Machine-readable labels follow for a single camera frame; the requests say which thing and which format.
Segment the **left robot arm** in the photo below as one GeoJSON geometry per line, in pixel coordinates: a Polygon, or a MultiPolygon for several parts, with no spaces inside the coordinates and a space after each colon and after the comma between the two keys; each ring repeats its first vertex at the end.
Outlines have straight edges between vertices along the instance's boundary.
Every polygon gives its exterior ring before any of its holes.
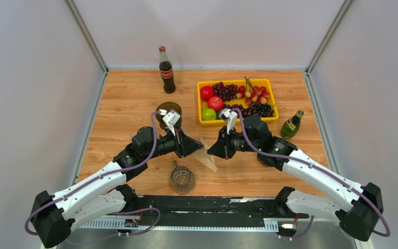
{"type": "Polygon", "coordinates": [[[147,169],[149,159],[175,153],[185,158],[204,146],[175,127],[165,136],[157,136],[153,127],[142,127],[112,161],[83,181],[49,194],[46,190],[35,197],[31,214],[26,221],[45,248],[64,242],[81,225],[103,215],[122,211],[133,214],[138,201],[126,195],[128,180],[147,169]]]}

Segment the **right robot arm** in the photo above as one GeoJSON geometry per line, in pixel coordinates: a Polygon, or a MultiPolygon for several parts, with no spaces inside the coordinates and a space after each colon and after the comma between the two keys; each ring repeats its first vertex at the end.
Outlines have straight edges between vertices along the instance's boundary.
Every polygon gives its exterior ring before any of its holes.
{"type": "Polygon", "coordinates": [[[284,187],[277,195],[276,212],[281,216],[303,213],[339,224],[348,235],[368,241],[372,234],[388,237],[390,229],[383,213],[381,189],[362,185],[322,166],[291,142],[273,136],[258,116],[241,121],[241,132],[235,129],[237,112],[224,110],[219,117],[226,125],[208,154],[229,160],[236,152],[253,152],[259,162],[280,172],[291,174],[325,196],[303,193],[284,187]]]}

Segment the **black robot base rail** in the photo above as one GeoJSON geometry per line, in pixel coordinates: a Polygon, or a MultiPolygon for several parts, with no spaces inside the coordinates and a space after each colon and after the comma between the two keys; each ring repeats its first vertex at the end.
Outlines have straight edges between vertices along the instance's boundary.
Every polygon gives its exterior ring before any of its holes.
{"type": "Polygon", "coordinates": [[[295,225],[295,214],[273,197],[139,196],[132,215],[106,215],[83,228],[139,231],[151,227],[168,231],[281,232],[284,224],[295,225]]]}

